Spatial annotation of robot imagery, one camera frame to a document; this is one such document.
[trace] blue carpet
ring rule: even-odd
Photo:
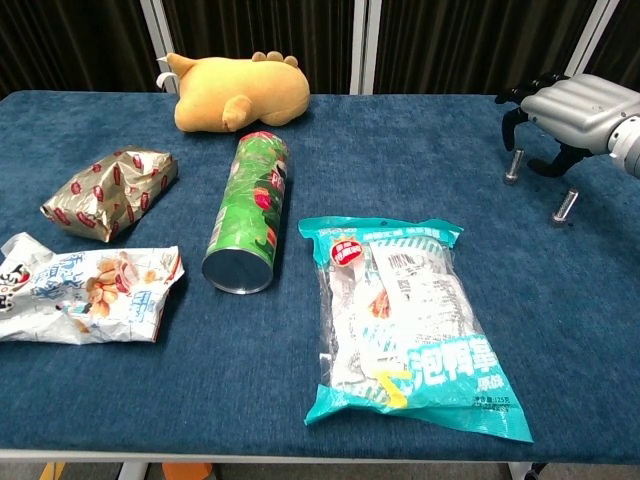
[[[171,151],[180,179],[114,245],[170,246],[187,275],[158,343],[0,344],[0,448],[202,454],[640,463],[640,182],[606,158],[563,179],[523,170],[485,96],[316,96],[291,125],[276,279],[240,297],[200,273],[238,134],[180,133],[165,94],[22,92],[0,102],[0,242],[27,231],[58,252],[104,248],[39,205],[127,145]],[[527,156],[558,145],[532,125]],[[548,217],[569,186],[564,229]],[[440,217],[465,232],[454,264],[525,410],[535,443],[345,412],[303,418],[319,380],[320,305],[301,218]]]

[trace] plush toy tail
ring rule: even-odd
[[[167,63],[171,67],[171,70],[175,72],[178,77],[182,77],[189,71],[191,67],[196,64],[197,60],[192,58],[183,57],[177,53],[170,53],[167,55]]]

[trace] red and gold wrapper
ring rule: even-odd
[[[109,242],[140,220],[177,175],[170,153],[127,146],[78,172],[40,210],[69,233]]]

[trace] orange object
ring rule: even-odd
[[[166,480],[204,480],[213,471],[210,463],[163,463]]]

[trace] metal can bottom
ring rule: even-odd
[[[216,288],[239,295],[264,290],[273,279],[273,270],[262,257],[232,247],[207,255],[202,261],[202,274]]]

